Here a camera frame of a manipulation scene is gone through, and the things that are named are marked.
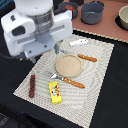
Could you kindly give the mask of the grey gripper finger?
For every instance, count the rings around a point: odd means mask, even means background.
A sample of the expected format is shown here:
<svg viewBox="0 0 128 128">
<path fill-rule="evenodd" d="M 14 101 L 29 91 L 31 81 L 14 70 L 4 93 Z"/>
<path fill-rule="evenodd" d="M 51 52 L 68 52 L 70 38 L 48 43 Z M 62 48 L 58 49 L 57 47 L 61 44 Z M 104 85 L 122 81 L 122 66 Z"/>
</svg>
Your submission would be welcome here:
<svg viewBox="0 0 128 128">
<path fill-rule="evenodd" d="M 59 46 L 57 44 L 55 44 L 54 46 L 54 50 L 55 50 L 55 53 L 58 54 L 59 53 Z"/>
<path fill-rule="evenodd" d="M 33 64 L 36 63 L 36 58 L 35 57 L 30 58 L 30 60 L 32 61 Z"/>
</svg>

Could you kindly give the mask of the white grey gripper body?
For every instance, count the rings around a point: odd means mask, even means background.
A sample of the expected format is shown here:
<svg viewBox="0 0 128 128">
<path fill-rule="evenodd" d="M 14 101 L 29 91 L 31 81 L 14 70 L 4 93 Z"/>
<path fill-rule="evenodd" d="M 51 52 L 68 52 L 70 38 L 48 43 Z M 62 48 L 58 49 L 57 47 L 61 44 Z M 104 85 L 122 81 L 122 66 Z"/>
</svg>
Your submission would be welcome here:
<svg viewBox="0 0 128 128">
<path fill-rule="evenodd" d="M 16 9 L 1 18 L 5 42 L 13 58 L 30 59 L 50 49 L 72 34 L 72 12 L 29 16 Z"/>
</svg>

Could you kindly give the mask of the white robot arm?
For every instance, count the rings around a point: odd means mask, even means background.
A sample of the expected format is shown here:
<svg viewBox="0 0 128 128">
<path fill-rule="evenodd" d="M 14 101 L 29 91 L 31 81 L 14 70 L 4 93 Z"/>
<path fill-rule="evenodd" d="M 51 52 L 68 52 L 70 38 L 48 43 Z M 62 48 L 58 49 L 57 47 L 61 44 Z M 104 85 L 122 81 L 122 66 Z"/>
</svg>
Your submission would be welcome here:
<svg viewBox="0 0 128 128">
<path fill-rule="evenodd" d="M 53 0 L 14 0 L 15 8 L 1 18 L 4 39 L 12 58 L 34 58 L 69 37 L 72 12 L 53 11 Z"/>
</svg>

